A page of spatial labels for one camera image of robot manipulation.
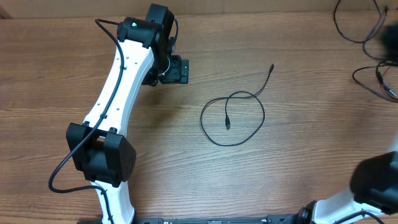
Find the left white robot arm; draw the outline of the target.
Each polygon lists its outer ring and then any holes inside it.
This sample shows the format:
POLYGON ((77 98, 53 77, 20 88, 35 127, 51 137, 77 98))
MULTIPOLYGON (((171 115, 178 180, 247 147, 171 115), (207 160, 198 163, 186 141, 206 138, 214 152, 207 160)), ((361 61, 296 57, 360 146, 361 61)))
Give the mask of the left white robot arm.
POLYGON ((126 139, 141 85, 187 84, 189 61, 173 55, 177 20, 166 6, 151 4, 145 19, 118 24, 116 52, 104 87, 82 124, 72 123, 66 139, 74 165, 95 189, 103 212, 98 223, 134 223, 128 180, 136 151, 126 139))

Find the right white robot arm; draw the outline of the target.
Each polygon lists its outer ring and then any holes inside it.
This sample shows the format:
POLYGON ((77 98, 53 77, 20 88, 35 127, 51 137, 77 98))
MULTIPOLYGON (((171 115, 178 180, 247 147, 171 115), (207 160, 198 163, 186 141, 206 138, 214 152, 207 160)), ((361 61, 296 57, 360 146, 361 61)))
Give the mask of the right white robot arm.
POLYGON ((397 213, 397 150, 360 162, 349 188, 320 201, 312 201, 283 223, 354 223, 397 213))

